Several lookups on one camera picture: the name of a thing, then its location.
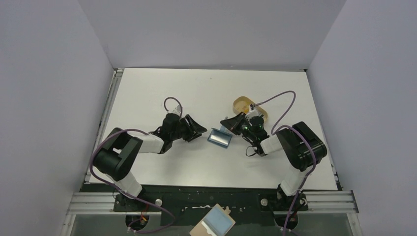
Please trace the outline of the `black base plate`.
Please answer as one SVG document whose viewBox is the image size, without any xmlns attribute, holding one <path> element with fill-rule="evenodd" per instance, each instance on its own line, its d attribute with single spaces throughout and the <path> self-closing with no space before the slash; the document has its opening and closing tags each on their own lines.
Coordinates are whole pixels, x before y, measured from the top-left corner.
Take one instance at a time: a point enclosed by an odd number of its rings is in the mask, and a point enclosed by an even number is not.
<svg viewBox="0 0 417 236">
<path fill-rule="evenodd" d="M 123 196 L 115 188 L 105 184 L 85 184 L 81 192 L 113 193 L 113 210 L 116 212 L 159 212 L 149 203 L 162 201 L 168 210 L 162 214 L 161 224 L 173 223 L 175 226 L 191 226 L 200 221 L 211 208 L 220 204 L 231 209 L 230 216 L 236 225 L 257 224 L 273 226 L 283 223 L 286 214 L 295 216 L 297 211 L 308 210 L 305 194 L 297 198 L 282 196 L 275 188 L 226 188 L 145 185 L 138 196 L 144 203 Z"/>
</svg>

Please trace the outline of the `blue card on cardboard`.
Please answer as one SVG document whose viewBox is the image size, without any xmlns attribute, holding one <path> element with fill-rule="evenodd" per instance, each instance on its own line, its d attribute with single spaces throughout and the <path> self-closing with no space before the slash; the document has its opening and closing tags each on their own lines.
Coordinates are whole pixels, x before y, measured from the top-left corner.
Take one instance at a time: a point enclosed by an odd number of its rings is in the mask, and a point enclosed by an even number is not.
<svg viewBox="0 0 417 236">
<path fill-rule="evenodd" d="M 190 236 L 225 236 L 236 221 L 228 206 L 216 204 L 189 232 Z"/>
</svg>

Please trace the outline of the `aluminium right side rail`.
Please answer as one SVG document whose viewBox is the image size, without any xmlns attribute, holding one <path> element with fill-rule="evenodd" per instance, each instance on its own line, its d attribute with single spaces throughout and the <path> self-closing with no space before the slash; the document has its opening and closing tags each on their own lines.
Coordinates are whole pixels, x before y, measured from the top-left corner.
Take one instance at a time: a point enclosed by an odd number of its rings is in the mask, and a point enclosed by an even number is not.
<svg viewBox="0 0 417 236">
<path fill-rule="evenodd" d="M 337 190 L 342 191 L 343 187 L 340 183 L 340 178 L 338 176 L 338 172 L 336 170 L 335 163 L 334 163 L 333 158 L 332 158 L 330 153 L 328 154 L 328 158 L 329 158 L 329 161 L 330 161 L 330 164 L 331 164 L 331 168 L 332 168 L 332 172 L 333 172 L 334 179 L 335 179 L 335 182 L 336 182 Z"/>
</svg>

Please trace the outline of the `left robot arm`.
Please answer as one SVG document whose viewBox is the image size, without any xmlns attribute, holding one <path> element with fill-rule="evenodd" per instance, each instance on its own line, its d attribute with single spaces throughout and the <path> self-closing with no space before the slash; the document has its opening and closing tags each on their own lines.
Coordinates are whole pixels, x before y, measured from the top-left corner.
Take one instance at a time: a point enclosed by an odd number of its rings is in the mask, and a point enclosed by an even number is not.
<svg viewBox="0 0 417 236">
<path fill-rule="evenodd" d="M 109 185 L 134 199 L 143 191 L 131 172 L 138 154 L 164 154 L 174 141 L 191 142 L 206 131 L 190 115 L 181 118 L 175 113 L 168 113 L 160 127 L 141 136 L 131 135 L 133 129 L 114 128 L 93 153 L 90 168 L 97 168 L 110 179 Z"/>
</svg>

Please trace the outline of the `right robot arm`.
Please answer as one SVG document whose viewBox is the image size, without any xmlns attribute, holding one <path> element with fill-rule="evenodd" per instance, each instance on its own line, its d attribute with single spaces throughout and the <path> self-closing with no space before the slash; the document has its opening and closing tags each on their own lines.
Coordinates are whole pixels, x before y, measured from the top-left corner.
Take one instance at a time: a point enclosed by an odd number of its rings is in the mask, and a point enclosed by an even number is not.
<svg viewBox="0 0 417 236">
<path fill-rule="evenodd" d="M 249 118 L 241 112 L 220 121 L 220 124 L 233 134 L 242 136 L 259 156 L 284 151 L 290 165 L 277 190 L 282 196 L 295 196 L 303 188 L 308 175 L 327 155 L 327 148 L 303 121 L 293 126 L 283 125 L 270 135 L 264 129 L 264 121 L 263 115 Z"/>
</svg>

